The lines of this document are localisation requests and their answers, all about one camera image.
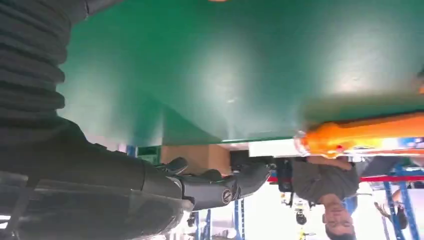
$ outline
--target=gray t-shirt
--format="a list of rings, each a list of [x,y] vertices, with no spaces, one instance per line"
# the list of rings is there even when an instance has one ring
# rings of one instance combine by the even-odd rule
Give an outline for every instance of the gray t-shirt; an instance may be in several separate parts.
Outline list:
[[[343,170],[336,166],[318,165],[292,160],[294,192],[302,199],[319,203],[326,194],[335,194],[341,200],[354,195],[359,188],[355,167]]]

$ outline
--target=red bar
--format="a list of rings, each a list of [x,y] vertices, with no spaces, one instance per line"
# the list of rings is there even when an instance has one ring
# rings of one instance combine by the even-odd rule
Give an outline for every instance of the red bar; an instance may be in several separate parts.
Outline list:
[[[361,182],[416,182],[416,181],[424,181],[424,176],[368,176],[361,177]],[[278,182],[277,177],[270,176],[268,178],[268,182],[276,183]],[[290,182],[290,179],[285,179],[284,182]]]

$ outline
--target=green ceiling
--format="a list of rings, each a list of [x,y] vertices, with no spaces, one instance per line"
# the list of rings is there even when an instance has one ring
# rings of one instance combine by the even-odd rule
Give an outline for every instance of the green ceiling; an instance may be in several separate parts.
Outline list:
[[[126,0],[75,27],[59,113],[139,146],[424,110],[424,0]]]

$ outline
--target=robotic hand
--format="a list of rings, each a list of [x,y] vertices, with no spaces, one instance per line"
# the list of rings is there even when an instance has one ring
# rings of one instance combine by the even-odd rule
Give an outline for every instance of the robotic hand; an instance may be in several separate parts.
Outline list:
[[[0,149],[0,157],[7,156],[0,167],[0,216],[10,218],[0,219],[2,239],[126,240],[163,234],[191,211],[253,194],[271,169],[257,163],[226,177],[217,170],[181,175],[187,167],[183,158],[154,166],[95,144],[70,141],[60,147],[56,142],[47,144],[48,150]]]
[[[176,158],[160,168],[172,173],[168,177],[181,187],[182,198],[194,204],[194,211],[223,207],[231,201],[247,197],[256,192],[269,178],[271,166],[263,163],[251,164],[238,175],[224,178],[211,169],[201,175],[177,175],[188,166],[184,158]]]

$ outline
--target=fluorescent light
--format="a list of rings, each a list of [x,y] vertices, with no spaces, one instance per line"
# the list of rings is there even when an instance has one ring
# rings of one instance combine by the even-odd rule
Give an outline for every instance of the fluorescent light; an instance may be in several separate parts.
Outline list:
[[[0,220],[10,220],[11,216],[7,216],[7,215],[0,215]]]

